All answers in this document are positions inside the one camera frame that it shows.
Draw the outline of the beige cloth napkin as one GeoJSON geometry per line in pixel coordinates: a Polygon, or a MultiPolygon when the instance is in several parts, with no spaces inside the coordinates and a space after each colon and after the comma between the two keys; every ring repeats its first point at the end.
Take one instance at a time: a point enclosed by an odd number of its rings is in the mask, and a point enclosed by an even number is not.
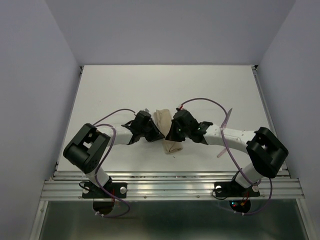
{"type": "MultiPolygon", "coordinates": [[[[166,137],[170,131],[171,124],[172,124],[172,114],[170,110],[157,109],[154,112],[153,116],[154,116],[154,122],[157,128],[164,135],[164,137],[166,137]]],[[[180,142],[165,140],[165,138],[162,140],[162,146],[163,146],[164,153],[167,155],[174,154],[183,150],[183,145],[180,142]]]]}

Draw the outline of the pink handled fork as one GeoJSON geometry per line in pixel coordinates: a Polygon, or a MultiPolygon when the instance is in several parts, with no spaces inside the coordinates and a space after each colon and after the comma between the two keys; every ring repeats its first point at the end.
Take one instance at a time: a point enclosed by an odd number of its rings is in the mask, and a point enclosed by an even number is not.
{"type": "Polygon", "coordinates": [[[222,157],[225,153],[227,153],[228,151],[227,151],[227,148],[225,147],[225,148],[223,148],[222,150],[221,150],[221,152],[216,156],[217,158],[220,158],[220,157],[222,157]]]}

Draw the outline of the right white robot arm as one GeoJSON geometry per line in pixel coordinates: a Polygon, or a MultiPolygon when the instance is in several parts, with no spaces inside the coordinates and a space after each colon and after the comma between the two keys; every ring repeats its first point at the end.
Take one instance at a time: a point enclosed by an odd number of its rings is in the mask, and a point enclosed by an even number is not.
{"type": "Polygon", "coordinates": [[[194,143],[223,146],[229,155],[230,149],[248,154],[251,163],[241,168],[233,156],[231,160],[238,174],[230,182],[231,192],[242,195],[248,188],[257,184],[263,177],[273,179],[289,155],[288,149],[266,127],[256,131],[227,128],[212,122],[198,122],[186,109],[177,111],[171,120],[166,140],[183,142],[186,138],[194,143]]]}

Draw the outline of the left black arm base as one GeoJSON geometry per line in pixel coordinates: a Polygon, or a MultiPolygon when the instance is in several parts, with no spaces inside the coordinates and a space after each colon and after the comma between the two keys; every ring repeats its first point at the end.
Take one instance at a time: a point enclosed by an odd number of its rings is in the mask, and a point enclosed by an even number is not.
{"type": "Polygon", "coordinates": [[[128,184],[126,182],[109,181],[103,186],[105,191],[91,181],[81,181],[78,185],[82,189],[83,199],[111,199],[112,197],[106,191],[119,199],[127,197],[128,184]]]}

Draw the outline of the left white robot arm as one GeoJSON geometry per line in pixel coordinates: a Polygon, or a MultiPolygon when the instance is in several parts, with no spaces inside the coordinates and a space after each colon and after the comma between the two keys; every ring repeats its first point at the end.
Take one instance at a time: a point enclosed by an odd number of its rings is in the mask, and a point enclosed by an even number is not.
{"type": "Polygon", "coordinates": [[[105,151],[115,145],[132,145],[141,138],[147,142],[162,140],[165,136],[147,111],[139,111],[134,119],[118,126],[84,124],[63,150],[63,157],[76,166],[94,184],[100,197],[111,193],[111,177],[102,169],[105,151]]]}

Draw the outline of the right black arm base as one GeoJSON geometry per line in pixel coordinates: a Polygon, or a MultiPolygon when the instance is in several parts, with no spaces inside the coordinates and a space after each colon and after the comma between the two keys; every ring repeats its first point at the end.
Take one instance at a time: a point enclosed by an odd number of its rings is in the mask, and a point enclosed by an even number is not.
{"type": "Polygon", "coordinates": [[[247,188],[241,186],[233,177],[231,181],[216,181],[211,195],[223,200],[227,198],[259,197],[260,191],[254,191],[251,185],[247,188]]]}

